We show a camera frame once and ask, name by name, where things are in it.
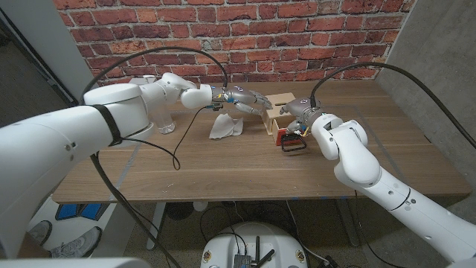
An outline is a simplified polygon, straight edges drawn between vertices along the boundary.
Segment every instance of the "sneaker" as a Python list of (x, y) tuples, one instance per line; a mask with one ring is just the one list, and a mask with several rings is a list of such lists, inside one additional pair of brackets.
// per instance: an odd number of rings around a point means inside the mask
[(85, 232), (79, 238), (58, 246), (51, 250), (52, 258), (81, 258), (88, 257), (96, 249), (101, 239), (102, 230), (99, 227), (93, 227)]
[(50, 237), (52, 225), (49, 221), (43, 220), (35, 225), (28, 234), (38, 242), (40, 246), (46, 242), (46, 240)]

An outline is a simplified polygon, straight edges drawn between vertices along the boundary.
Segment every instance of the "black strap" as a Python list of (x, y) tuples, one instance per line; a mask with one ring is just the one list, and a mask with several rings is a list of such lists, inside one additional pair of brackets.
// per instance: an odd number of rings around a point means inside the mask
[(111, 115), (111, 112), (105, 107), (104, 105), (101, 104), (94, 104), (91, 105), (91, 107), (96, 108), (100, 114), (103, 116), (104, 120), (107, 123), (107, 126), (109, 127), (109, 130), (111, 131), (112, 134), (112, 142), (109, 146), (114, 146), (117, 144), (122, 143), (122, 137), (120, 136), (120, 131), (118, 128), (118, 125), (116, 124), (116, 120)]

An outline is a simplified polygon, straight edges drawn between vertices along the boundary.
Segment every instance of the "wooden table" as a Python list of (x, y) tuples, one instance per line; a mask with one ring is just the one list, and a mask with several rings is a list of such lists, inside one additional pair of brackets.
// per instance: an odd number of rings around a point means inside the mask
[[(292, 92), (308, 96), (315, 82), (232, 83), (264, 95)], [(468, 182), (415, 127), (402, 110), (373, 81), (331, 81), (317, 92), (324, 111), (344, 121), (355, 119), (367, 131), (369, 150), (381, 166), (423, 194), (464, 196)], [(195, 110), (180, 103), (171, 107), (176, 130), (149, 139), (173, 151)], [(244, 118), (242, 135), (208, 138), (219, 113)], [(308, 147), (284, 153), (274, 145), (258, 116), (238, 112), (227, 104), (220, 112), (203, 110), (177, 152), (181, 170), (171, 157), (147, 146), (105, 149), (101, 163), (113, 183), (130, 201), (178, 202), (223, 200), (287, 200), (351, 197), (353, 190), (333, 173), (337, 161), (326, 160), (313, 137)], [(89, 159), (81, 162), (59, 185), (59, 203), (113, 202)]]

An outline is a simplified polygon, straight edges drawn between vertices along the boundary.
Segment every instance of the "white paper towel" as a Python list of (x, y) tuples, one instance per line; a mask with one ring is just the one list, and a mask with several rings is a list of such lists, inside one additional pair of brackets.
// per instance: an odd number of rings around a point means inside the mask
[(224, 138), (239, 135), (243, 131), (243, 118), (233, 119), (228, 114), (218, 115), (211, 128), (210, 138)]

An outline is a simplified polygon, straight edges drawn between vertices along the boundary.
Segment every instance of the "robotic hand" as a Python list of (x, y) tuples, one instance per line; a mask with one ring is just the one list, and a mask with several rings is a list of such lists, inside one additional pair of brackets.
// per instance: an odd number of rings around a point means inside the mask
[(233, 103), (239, 111), (252, 115), (263, 114), (262, 110), (249, 106), (252, 103), (262, 104), (266, 109), (273, 109), (268, 98), (258, 92), (248, 91), (239, 86), (234, 86), (231, 89), (212, 87), (213, 109), (218, 110), (222, 108), (224, 102)]

